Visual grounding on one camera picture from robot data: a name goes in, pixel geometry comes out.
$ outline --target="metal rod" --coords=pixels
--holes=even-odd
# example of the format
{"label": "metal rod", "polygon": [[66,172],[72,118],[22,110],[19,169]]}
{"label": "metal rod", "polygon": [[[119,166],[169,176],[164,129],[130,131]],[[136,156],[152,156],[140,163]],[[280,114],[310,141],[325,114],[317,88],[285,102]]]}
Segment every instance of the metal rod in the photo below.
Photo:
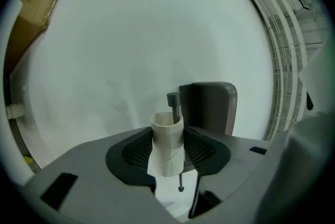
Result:
{"label": "metal rod", "polygon": [[172,116],[173,116],[173,123],[176,124],[180,120],[179,116],[179,107],[172,107]]}
{"label": "metal rod", "polygon": [[178,191],[181,192],[181,193],[184,191],[184,187],[183,187],[183,174],[182,173],[179,174],[179,187],[178,187]]}
{"label": "metal rod", "polygon": [[[168,93],[167,94],[167,104],[169,107],[172,108],[172,117],[173,123],[176,124],[180,121],[180,113],[179,113],[179,106],[181,105],[180,102],[180,94],[178,92]],[[183,174],[179,174],[179,187],[178,190],[180,192],[184,191],[183,187]]]}

